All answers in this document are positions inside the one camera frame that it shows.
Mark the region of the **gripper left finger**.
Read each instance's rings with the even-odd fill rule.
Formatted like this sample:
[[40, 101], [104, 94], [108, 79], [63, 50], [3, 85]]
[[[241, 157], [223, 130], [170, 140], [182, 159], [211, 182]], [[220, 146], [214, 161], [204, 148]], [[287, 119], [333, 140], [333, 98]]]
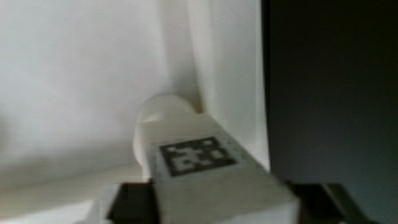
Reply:
[[106, 220], [111, 224], [159, 224], [157, 203], [150, 183], [122, 183]]

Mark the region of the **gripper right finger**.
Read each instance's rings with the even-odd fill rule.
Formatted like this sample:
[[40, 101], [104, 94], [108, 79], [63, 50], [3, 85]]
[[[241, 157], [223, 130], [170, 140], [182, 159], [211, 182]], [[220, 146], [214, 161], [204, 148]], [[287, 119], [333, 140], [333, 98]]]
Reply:
[[285, 183], [300, 199], [298, 224], [380, 224], [372, 221], [337, 183]]

